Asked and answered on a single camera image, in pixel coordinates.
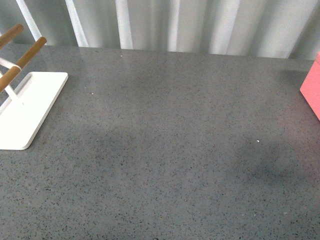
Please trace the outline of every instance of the white stand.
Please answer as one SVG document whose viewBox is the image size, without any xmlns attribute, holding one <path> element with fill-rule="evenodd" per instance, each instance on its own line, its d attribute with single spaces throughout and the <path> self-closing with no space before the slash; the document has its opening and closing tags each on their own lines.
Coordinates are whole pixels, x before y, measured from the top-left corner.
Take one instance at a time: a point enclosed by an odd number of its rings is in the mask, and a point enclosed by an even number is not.
<svg viewBox="0 0 320 240">
<path fill-rule="evenodd" d="M 68 79 L 66 72 L 30 72 L 0 106 L 0 149 L 24 150 L 39 128 Z"/>
</svg>

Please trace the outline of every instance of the white curtain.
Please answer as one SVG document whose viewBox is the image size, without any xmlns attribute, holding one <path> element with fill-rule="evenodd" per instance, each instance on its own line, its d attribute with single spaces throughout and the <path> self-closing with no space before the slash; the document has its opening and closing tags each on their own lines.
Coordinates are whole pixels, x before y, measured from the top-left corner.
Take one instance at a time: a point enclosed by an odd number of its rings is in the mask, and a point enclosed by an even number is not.
<svg viewBox="0 0 320 240">
<path fill-rule="evenodd" d="M 16 43 L 314 60 L 320 0 L 3 0 Z"/>
</svg>

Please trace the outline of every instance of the speckled quartz countertop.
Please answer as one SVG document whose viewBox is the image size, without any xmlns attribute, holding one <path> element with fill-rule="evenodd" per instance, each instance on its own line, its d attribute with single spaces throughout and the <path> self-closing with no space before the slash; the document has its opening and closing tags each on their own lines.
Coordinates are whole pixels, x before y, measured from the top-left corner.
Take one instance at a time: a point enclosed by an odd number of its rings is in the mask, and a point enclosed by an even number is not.
<svg viewBox="0 0 320 240">
<path fill-rule="evenodd" d="M 0 151 L 0 239 L 319 240 L 312 63 L 43 47 L 20 79 L 69 79 L 31 146 Z"/>
</svg>

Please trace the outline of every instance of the wooden dowel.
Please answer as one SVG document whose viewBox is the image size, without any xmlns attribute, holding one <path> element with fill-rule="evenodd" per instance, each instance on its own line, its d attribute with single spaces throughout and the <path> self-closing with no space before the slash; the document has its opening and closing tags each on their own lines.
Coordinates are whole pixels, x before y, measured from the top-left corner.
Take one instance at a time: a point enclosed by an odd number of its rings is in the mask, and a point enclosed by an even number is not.
<svg viewBox="0 0 320 240">
<path fill-rule="evenodd" d="M 33 46 L 16 62 L 21 69 L 23 69 L 28 62 L 39 52 L 47 40 L 42 36 L 36 41 Z M 0 78 L 0 93 L 12 82 L 12 80 L 20 73 L 20 69 L 17 66 L 10 68 Z"/>
<path fill-rule="evenodd" d="M 12 80 L 19 73 L 20 69 L 17 66 L 13 66 L 0 78 L 0 93 L 12 82 Z"/>
<path fill-rule="evenodd" d="M 0 36 L 0 49 L 2 49 L 8 42 L 14 39 L 19 33 L 24 30 L 24 26 L 21 24 L 16 24 L 3 35 Z"/>
<path fill-rule="evenodd" d="M 46 42 L 47 39 L 45 37 L 40 37 L 38 41 L 36 41 L 35 44 L 33 44 L 33 46 L 16 62 L 16 64 L 23 69 Z"/>
</svg>

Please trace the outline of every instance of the pink object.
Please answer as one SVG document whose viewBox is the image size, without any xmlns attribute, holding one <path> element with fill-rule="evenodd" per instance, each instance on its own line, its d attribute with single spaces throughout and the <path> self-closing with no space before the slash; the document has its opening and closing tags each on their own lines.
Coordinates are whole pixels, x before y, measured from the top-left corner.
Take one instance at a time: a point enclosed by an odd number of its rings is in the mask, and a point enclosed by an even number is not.
<svg viewBox="0 0 320 240">
<path fill-rule="evenodd" d="M 300 91 L 320 120 L 320 52 L 318 52 Z"/>
</svg>

